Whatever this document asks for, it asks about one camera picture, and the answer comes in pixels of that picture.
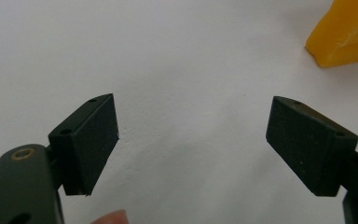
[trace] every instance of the yellow block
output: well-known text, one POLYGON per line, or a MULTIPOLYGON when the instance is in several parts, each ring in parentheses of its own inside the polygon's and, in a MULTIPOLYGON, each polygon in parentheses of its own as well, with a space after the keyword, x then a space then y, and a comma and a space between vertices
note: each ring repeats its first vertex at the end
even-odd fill
POLYGON ((321 67, 358 62, 358 0, 335 0, 307 41, 321 67))

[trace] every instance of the white backdrop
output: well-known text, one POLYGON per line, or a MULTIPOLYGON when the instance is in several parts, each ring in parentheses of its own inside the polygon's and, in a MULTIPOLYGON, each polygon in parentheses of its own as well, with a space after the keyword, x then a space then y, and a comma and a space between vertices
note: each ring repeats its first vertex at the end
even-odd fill
POLYGON ((358 134, 358 63, 305 51, 324 0, 0 1, 0 156, 47 146, 85 101, 115 95, 120 140, 65 221, 343 223, 265 140, 274 95, 358 134))

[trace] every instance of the finger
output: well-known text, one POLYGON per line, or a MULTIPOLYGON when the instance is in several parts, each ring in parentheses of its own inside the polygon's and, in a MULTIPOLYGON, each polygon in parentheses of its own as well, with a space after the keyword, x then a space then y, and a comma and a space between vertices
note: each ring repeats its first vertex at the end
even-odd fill
POLYGON ((104 215, 93 221, 91 224, 129 224, 126 210, 119 210, 104 215))

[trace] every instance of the screw hole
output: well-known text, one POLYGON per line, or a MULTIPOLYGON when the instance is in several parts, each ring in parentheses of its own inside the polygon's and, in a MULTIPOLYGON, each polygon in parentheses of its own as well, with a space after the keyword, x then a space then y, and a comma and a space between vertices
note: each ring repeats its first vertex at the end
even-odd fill
POLYGON ((26 224, 31 220, 31 215, 28 213, 21 213, 10 220, 8 224, 26 224))
POLYGON ((71 133, 72 130, 71 129, 64 129, 60 132, 60 134, 68 134, 68 133, 71 133))

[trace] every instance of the yellow object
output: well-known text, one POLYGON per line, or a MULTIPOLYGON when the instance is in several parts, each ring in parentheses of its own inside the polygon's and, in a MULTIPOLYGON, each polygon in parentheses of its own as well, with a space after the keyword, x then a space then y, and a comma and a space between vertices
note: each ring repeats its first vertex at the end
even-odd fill
POLYGON ((321 67, 358 62, 358 1, 335 0, 313 30, 307 50, 321 67))

